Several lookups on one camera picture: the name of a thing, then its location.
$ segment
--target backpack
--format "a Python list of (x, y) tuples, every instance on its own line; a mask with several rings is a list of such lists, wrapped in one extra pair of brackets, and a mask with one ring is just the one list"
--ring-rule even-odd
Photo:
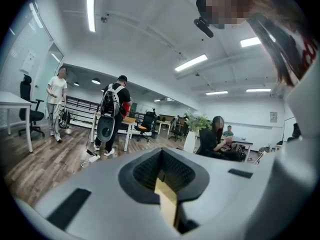
[(100, 104), (101, 115), (109, 114), (114, 118), (119, 113), (122, 105), (119, 103), (118, 92), (120, 92), (123, 88), (124, 87), (120, 85), (117, 89), (113, 89), (113, 83), (108, 85), (108, 89), (104, 93)]
[(59, 121), (59, 126), (61, 129), (68, 129), (70, 126), (70, 113), (69, 111), (64, 108), (61, 110), (59, 116), (58, 116), (58, 121)]

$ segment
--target sneaker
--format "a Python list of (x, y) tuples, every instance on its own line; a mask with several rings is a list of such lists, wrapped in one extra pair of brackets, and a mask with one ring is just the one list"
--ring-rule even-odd
[(108, 157), (108, 156), (110, 156), (110, 155), (112, 155), (112, 154), (114, 154), (115, 153), (115, 149), (113, 148), (113, 149), (111, 149), (111, 151), (110, 152), (108, 152), (108, 151), (104, 151), (104, 155), (106, 156), (106, 157)]
[(94, 150), (95, 150), (95, 151), (100, 150), (100, 146), (98, 146), (98, 145), (94, 144)]

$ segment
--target white planter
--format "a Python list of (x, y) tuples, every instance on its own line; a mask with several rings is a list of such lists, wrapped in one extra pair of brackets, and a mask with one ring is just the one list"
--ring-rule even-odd
[(185, 139), (183, 150), (193, 154), (195, 150), (195, 146), (196, 146), (196, 133), (193, 131), (189, 131), (188, 136)]

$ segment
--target desk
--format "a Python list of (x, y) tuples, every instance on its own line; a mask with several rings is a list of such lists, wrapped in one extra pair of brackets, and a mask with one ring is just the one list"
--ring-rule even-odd
[[(92, 123), (92, 127), (91, 127), (91, 143), (93, 143), (95, 141), (96, 123), (97, 123), (97, 119), (99, 119), (100, 117), (101, 117), (100, 112), (96, 112), (93, 115), (93, 123)], [(136, 121), (135, 118), (131, 118), (131, 117), (127, 116), (121, 122), (122, 124), (128, 125), (128, 130), (126, 132), (124, 132), (124, 133), (126, 133), (124, 151), (127, 151), (129, 139), (131, 140), (131, 138), (132, 138), (132, 128), (134, 126), (135, 121)]]
[(160, 121), (160, 120), (157, 120), (156, 122), (160, 124), (159, 125), (158, 134), (160, 134), (161, 125), (168, 125), (169, 126), (168, 127), (168, 133), (166, 135), (169, 135), (171, 122), (170, 121)]
[(26, 141), (28, 142), (28, 147), (30, 153), (33, 152), (31, 137), (30, 137), (30, 108), (32, 103), (24, 100), (23, 98), (14, 95), (8, 91), (0, 91), (0, 109), (7, 109), (6, 111), (6, 120), (8, 127), (8, 135), (11, 135), (10, 129), (10, 109), (26, 109), (25, 113), (25, 132), (26, 132)]
[(245, 141), (245, 140), (243, 140), (241, 138), (238, 138), (238, 137), (233, 137), (232, 143), (239, 144), (239, 145), (244, 145), (244, 146), (249, 146), (248, 153), (246, 154), (246, 157), (245, 157), (245, 160), (244, 160), (244, 162), (247, 162), (247, 160), (249, 158), (251, 146), (253, 145), (253, 143)]

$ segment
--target man in black shirt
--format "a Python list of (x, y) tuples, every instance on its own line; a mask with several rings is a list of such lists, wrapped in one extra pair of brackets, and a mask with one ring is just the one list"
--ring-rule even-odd
[[(127, 81), (128, 81), (128, 79), (127, 79), (127, 77), (125, 75), (120, 75), (119, 78), (117, 79), (117, 81), (112, 85), (112, 88), (114, 90), (116, 90), (119, 86), (125, 87), (127, 85)], [(108, 90), (108, 85), (104, 88), (103, 95), (105, 94), (105, 92), (107, 90)], [(129, 93), (128, 89), (126, 89), (126, 88), (121, 89), (117, 93), (117, 95), (118, 95), (118, 98), (119, 98), (119, 103), (121, 105), (123, 105), (124, 102), (126, 102), (129, 107), (132, 106), (131, 96), (130, 96), (130, 93)], [(120, 128), (121, 122), (123, 120), (123, 116), (121, 114), (121, 110), (122, 109), (120, 108), (119, 113), (114, 116), (113, 133), (112, 133), (112, 136), (111, 136), (110, 140), (105, 143), (104, 155), (107, 156), (107, 157), (112, 155), (113, 153), (115, 153), (115, 149), (112, 148), (112, 145), (115, 142), (116, 134), (117, 134), (117, 132), (118, 132), (118, 130)], [(97, 136), (95, 138), (95, 142), (94, 142), (94, 149), (96, 151), (100, 150), (100, 145), (101, 145), (101, 140), (98, 139), (98, 136)]]

